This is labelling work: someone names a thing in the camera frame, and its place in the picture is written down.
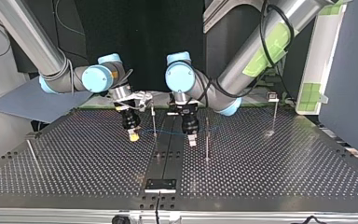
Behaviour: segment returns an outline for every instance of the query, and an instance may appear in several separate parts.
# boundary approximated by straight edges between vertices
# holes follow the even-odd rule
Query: robotic arm
[[[244,89],[268,66],[273,66],[285,55],[292,38],[298,35],[323,7],[336,2],[337,0],[282,0],[277,6],[267,7],[265,1],[262,23],[217,80],[210,80],[195,69],[191,65],[188,52],[180,52],[167,57],[167,85],[175,95],[185,94],[216,113],[231,116],[241,105]],[[264,18],[267,8],[273,10]],[[186,123],[191,116],[182,117],[183,123]],[[189,136],[190,145],[193,138]]]
[[[22,0],[0,0],[0,21],[24,50],[39,71],[39,83],[47,93],[74,91],[109,91],[116,110],[123,117],[123,127],[130,140],[136,141],[141,120],[134,112],[135,99],[145,102],[151,95],[132,92],[118,54],[98,59],[98,64],[73,68],[64,53],[48,38],[45,31]]]

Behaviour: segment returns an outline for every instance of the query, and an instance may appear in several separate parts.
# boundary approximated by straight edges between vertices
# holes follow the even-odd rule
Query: yellow tip
[[[130,134],[130,141],[136,142],[139,140],[139,134],[138,133],[132,133]]]

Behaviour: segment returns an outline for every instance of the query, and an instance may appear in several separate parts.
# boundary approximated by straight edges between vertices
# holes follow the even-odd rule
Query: metal table surface
[[[201,109],[197,147],[180,118],[156,118],[157,138],[141,114],[136,143],[110,110],[51,124],[32,141],[37,161],[25,144],[0,160],[0,208],[154,210],[158,196],[145,194],[145,182],[165,178],[177,187],[159,197],[161,211],[358,213],[358,160],[292,111],[280,108],[274,121],[272,107],[229,118]]]

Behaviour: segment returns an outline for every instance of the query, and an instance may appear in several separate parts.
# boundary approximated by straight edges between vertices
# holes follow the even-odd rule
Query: metal bracket
[[[232,8],[240,5],[250,5],[261,11],[263,0],[213,0],[203,15],[204,33],[208,33]]]
[[[328,104],[328,97],[321,94],[321,98],[319,99],[319,102],[322,103],[322,104],[325,104],[327,105]]]

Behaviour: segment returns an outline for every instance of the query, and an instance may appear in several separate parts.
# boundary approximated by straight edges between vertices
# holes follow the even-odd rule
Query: blue joint cap
[[[114,53],[114,54],[109,54],[109,55],[105,55],[103,57],[100,57],[98,59],[98,64],[101,63],[111,63],[111,62],[120,62],[123,63],[120,59],[120,56],[118,56],[118,54]]]
[[[113,85],[110,70],[102,65],[90,66],[83,72],[83,86],[91,92],[107,91]]]
[[[224,115],[224,116],[231,116],[233,114],[235,114],[235,112],[237,112],[238,108],[240,108],[242,103],[242,98],[237,98],[234,103],[232,103],[232,105],[230,105],[229,107],[227,107],[224,110],[221,111],[216,111],[217,113]]]
[[[172,91],[186,92],[193,88],[196,76],[187,64],[173,63],[167,68],[165,82]]]
[[[186,60],[191,62],[190,54],[187,51],[170,54],[167,56],[167,65],[181,60]]]
[[[48,85],[48,83],[46,83],[46,80],[44,78],[42,78],[42,76],[39,76],[39,84],[44,92],[59,94],[58,92],[51,89],[51,87]]]

